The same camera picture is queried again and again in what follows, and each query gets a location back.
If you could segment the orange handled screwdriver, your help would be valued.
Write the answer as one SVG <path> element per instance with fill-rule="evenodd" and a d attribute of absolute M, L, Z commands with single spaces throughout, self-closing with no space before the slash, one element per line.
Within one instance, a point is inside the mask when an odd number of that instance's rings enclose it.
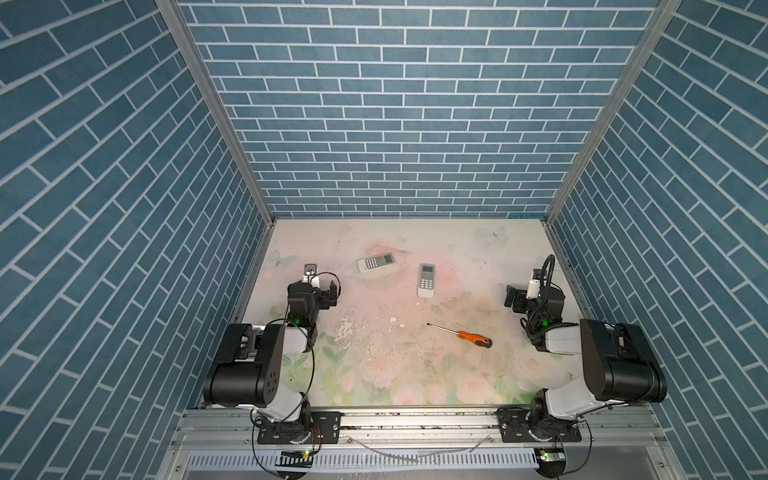
<path fill-rule="evenodd" d="M 446 327 L 438 326 L 432 323 L 427 323 L 427 326 L 437 328 L 441 331 L 448 332 L 450 334 L 455 335 L 457 338 L 461 340 L 468 341 L 472 343 L 473 345 L 483 347 L 483 348 L 491 348 L 492 347 L 492 340 L 486 336 L 476 334 L 476 333 L 470 333 L 463 330 L 451 330 Z"/>

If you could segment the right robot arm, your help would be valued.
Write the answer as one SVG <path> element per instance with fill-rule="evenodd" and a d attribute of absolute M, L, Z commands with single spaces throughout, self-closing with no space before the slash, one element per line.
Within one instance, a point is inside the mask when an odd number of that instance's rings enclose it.
<path fill-rule="evenodd" d="M 504 305 L 521 314 L 533 347 L 581 359 L 581 373 L 568 383 L 543 388 L 531 401 L 528 428 L 543 439 L 564 434 L 586 414 L 604 408 L 660 403 L 666 377 L 642 331 L 633 324 L 562 319 L 565 296 L 537 280 L 526 290 L 506 287 Z"/>

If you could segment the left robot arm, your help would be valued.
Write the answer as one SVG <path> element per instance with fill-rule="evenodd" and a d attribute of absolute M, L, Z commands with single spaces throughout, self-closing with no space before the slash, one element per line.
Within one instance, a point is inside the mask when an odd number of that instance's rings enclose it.
<path fill-rule="evenodd" d="M 315 357 L 319 313 L 335 307 L 341 295 L 337 276 L 326 290 L 320 287 L 319 277 L 318 273 L 309 274 L 287 287 L 283 317 L 264 326 L 227 326 L 203 382 L 207 405 L 249 408 L 260 428 L 310 428 L 308 393 L 283 385 L 280 375 L 284 355 L 308 353 Z"/>

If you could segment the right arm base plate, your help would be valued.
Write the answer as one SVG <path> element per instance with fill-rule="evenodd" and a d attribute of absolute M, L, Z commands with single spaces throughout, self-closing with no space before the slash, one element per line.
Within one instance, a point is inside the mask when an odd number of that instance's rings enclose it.
<path fill-rule="evenodd" d="M 499 408 L 495 415 L 503 443 L 582 441 L 581 432 L 573 420 L 557 419 L 548 413 L 520 406 Z"/>

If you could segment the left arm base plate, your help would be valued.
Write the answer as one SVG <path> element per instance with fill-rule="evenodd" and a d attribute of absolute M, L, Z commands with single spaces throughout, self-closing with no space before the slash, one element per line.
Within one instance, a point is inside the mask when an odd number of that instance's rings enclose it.
<path fill-rule="evenodd" d="M 255 430 L 260 445 L 309 444 L 314 434 L 316 443 L 337 444 L 341 429 L 342 413 L 339 411 L 314 411 L 302 413 L 295 421 L 271 422 L 257 416 Z"/>

